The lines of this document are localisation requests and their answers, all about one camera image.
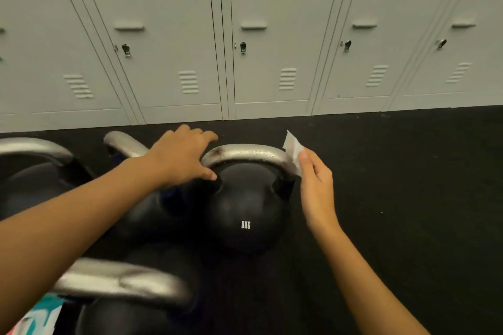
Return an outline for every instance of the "locker door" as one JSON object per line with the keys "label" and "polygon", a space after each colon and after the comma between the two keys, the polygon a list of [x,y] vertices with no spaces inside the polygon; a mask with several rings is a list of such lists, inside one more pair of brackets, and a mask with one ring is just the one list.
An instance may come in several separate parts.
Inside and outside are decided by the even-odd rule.
{"label": "locker door", "polygon": [[324,98],[389,96],[441,1],[352,0]]}
{"label": "locker door", "polygon": [[232,0],[236,103],[309,99],[332,1]]}
{"label": "locker door", "polygon": [[140,107],[220,103],[211,0],[95,2]]}
{"label": "locker door", "polygon": [[0,98],[10,105],[0,111],[122,107],[70,0],[0,0],[0,11]]}
{"label": "locker door", "polygon": [[460,0],[406,94],[503,91],[502,21],[501,0]]}

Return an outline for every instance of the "kettlebell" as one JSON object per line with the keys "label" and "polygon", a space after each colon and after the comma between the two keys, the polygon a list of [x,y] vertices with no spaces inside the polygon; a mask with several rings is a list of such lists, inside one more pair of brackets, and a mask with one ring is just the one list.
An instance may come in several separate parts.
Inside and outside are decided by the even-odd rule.
{"label": "kettlebell", "polygon": [[256,144],[226,144],[201,160],[216,181],[193,182],[192,205],[202,205],[206,225],[224,247],[254,253],[279,237],[289,214],[295,165],[282,150]]}
{"label": "kettlebell", "polygon": [[0,156],[13,154],[34,155],[49,162],[28,167],[0,185],[0,220],[92,180],[90,171],[70,151],[44,139],[0,139]]}
{"label": "kettlebell", "polygon": [[[145,155],[148,148],[130,135],[111,131],[104,144],[118,163],[127,158]],[[132,207],[112,227],[121,238],[133,243],[156,242],[180,233],[193,216],[178,187],[160,189]]]}
{"label": "kettlebell", "polygon": [[82,310],[76,335],[173,335],[189,333],[199,318],[201,279],[198,262],[180,247],[151,244],[125,260],[143,275],[124,273],[117,286],[131,286],[141,299],[109,295]]}

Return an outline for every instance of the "black rubber floor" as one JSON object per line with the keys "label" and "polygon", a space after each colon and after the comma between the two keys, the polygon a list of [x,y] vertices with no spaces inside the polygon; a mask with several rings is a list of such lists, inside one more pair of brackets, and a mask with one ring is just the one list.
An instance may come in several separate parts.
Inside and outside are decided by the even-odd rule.
{"label": "black rubber floor", "polygon": [[[69,148],[100,174],[112,166],[102,146],[109,130],[125,131],[150,146],[176,126],[28,135]],[[217,132],[216,145],[281,147],[290,130],[332,169],[343,229],[428,330],[457,335],[501,332],[503,107],[193,125],[197,126]],[[4,157],[0,178],[37,161]],[[273,249],[261,256],[205,263],[208,304],[195,333],[358,333],[306,227],[296,187],[289,225]],[[203,258],[216,257],[208,252]],[[74,314],[74,309],[65,308],[56,333],[68,334]]]}

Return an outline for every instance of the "wall of lockers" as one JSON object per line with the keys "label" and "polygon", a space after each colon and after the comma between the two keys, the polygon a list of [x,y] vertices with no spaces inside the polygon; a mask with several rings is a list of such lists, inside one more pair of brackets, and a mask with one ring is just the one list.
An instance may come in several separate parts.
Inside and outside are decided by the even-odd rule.
{"label": "wall of lockers", "polygon": [[0,132],[503,104],[501,0],[0,0]]}

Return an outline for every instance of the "white tissue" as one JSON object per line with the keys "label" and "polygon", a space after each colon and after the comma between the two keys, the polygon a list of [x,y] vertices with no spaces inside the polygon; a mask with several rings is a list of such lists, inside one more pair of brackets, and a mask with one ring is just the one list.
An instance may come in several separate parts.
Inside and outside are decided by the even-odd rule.
{"label": "white tissue", "polygon": [[288,130],[286,131],[286,138],[285,138],[285,143],[283,144],[283,148],[285,149],[285,152],[287,155],[289,155],[292,160],[293,164],[295,165],[296,168],[296,173],[298,176],[302,178],[302,169],[300,168],[300,163],[299,163],[299,152],[301,152],[304,147],[299,143],[297,138],[292,135],[291,132]]}

